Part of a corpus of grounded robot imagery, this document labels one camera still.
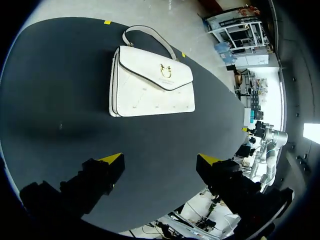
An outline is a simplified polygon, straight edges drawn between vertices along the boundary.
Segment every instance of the white shelf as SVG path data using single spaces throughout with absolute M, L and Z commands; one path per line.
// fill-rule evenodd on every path
M 240 28 L 238 26 L 232 26 L 232 27 L 229 27 L 227 30 L 230 34 L 232 34 L 232 33 L 247 31 L 248 29 L 246 29 L 245 27 Z

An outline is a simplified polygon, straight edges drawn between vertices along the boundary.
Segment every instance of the black equipment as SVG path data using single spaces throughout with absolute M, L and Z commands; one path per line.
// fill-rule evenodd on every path
M 196 171 L 212 195 L 219 195 L 227 207 L 241 217 L 233 230 L 236 239 L 260 237 L 279 218 L 293 200 L 293 190 L 273 189 L 268 194 L 260 192 L 261 183 L 243 176 L 240 165 L 232 160 L 199 154 Z

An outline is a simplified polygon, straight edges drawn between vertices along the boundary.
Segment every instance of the cable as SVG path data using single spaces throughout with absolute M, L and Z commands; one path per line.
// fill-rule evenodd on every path
M 157 234 L 157 235 L 159 235 L 158 233 L 145 232 L 144 226 L 145 226 L 145 225 L 142 226 L 142 232 L 144 232 L 145 234 Z
M 188 204 L 189 207 L 190 207 L 200 218 L 208 219 L 206 216 L 201 216 L 199 213 L 197 213 L 196 210 L 194 210 L 194 208 L 193 208 L 188 202 L 186 202 L 186 204 Z
M 131 233 L 131 235 L 132 235 L 134 238 L 136 238 L 136 236 L 134 235 L 134 233 L 133 233 L 131 230 L 129 230 L 129 232 Z
M 233 213 L 229 213 L 229 214 L 227 214 L 227 215 L 224 216 L 224 220 L 226 220 L 227 223 L 229 224 L 229 227 L 230 227 L 232 230 L 234 230 L 234 228 L 231 226 L 231 223 L 228 221 L 228 219 L 226 219 L 226 216 L 228 216 L 228 215 L 236 215 L 236 216 L 238 216 L 238 217 L 239 217 L 239 215 L 233 214 Z
M 215 226 L 213 227 L 214 229 L 217 229 L 220 232 L 223 232 L 222 230 L 220 230 L 219 228 L 216 228 Z
M 170 238 L 165 237 L 164 235 L 162 235 L 162 234 L 159 232 L 159 230 L 158 230 L 158 228 L 157 228 L 157 225 L 154 225 L 154 226 L 155 226 L 155 230 L 156 230 L 164 239 L 170 239 Z

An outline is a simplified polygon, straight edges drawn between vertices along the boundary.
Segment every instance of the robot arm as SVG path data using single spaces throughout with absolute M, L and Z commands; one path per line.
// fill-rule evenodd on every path
M 260 179 L 260 182 L 266 186 L 271 186 L 275 181 L 277 172 L 277 155 L 279 149 L 286 145 L 288 134 L 283 131 L 273 129 L 273 125 L 264 124 L 258 121 L 254 130 L 250 130 L 256 137 L 261 138 L 261 150 L 255 156 L 252 165 L 252 171 L 249 178 L 252 180 L 260 164 L 266 164 L 266 173 Z

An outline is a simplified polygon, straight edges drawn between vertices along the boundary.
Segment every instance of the cabinet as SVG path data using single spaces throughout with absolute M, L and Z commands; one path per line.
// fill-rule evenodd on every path
M 268 54 L 239 56 L 234 63 L 236 67 L 267 64 L 269 64 Z

